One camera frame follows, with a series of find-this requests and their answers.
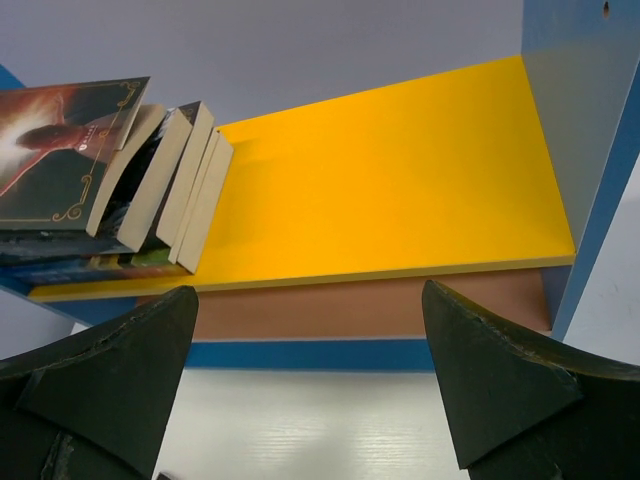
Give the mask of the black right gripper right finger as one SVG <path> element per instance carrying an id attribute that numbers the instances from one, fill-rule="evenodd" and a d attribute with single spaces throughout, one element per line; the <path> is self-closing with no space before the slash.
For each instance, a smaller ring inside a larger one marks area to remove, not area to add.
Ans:
<path id="1" fill-rule="evenodd" d="M 553 340 L 429 280 L 426 337 L 472 479 L 636 479 L 639 369 Z"/>

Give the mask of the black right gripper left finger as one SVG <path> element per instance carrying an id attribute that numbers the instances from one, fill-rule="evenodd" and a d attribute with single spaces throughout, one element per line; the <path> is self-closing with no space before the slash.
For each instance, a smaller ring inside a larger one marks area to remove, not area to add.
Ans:
<path id="1" fill-rule="evenodd" d="M 152 478 L 197 313 L 181 286 L 3 360 L 2 478 Z"/>

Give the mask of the Jane Eyre book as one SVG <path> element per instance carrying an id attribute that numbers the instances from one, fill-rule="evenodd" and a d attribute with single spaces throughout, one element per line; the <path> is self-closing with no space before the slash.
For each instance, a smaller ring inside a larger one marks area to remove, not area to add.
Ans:
<path id="1" fill-rule="evenodd" d="M 135 254 L 76 256 L 3 266 L 1 277 L 38 287 L 195 274 L 232 157 L 232 145 L 220 131 L 214 130 L 172 247 Z"/>

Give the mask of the Three Days to See book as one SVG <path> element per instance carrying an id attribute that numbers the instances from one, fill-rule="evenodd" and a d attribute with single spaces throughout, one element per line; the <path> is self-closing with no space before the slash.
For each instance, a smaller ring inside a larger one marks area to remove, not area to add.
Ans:
<path id="1" fill-rule="evenodd" d="M 95 236 L 130 140 L 163 120 L 147 76 L 1 93 L 1 229 Z"/>

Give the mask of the Animal Farm book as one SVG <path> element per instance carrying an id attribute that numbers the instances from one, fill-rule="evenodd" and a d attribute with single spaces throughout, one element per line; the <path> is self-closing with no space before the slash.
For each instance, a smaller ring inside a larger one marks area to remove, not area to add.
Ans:
<path id="1" fill-rule="evenodd" d="M 138 253 L 157 239 L 167 260 L 194 273 L 233 149 L 213 126 L 174 119 L 125 166 L 97 238 Z"/>

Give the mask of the A Tale of Two Cities book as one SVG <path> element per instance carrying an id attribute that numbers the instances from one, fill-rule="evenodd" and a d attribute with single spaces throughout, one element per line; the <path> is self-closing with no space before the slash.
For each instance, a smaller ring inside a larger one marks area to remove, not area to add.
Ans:
<path id="1" fill-rule="evenodd" d="M 136 154 L 144 172 L 117 233 L 126 247 L 138 253 L 174 245 L 214 122 L 202 101 L 166 111 Z"/>

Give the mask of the blue yellow wooden bookshelf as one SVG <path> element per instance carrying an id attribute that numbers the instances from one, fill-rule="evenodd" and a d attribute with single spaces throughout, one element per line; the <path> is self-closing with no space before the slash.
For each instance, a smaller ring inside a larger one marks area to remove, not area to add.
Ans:
<path id="1" fill-rule="evenodd" d="M 199 268 L 4 299 L 44 342 L 173 287 L 191 368 L 427 372 L 422 289 L 568 329 L 633 169 L 639 5 L 526 1 L 518 53 L 241 120 Z"/>

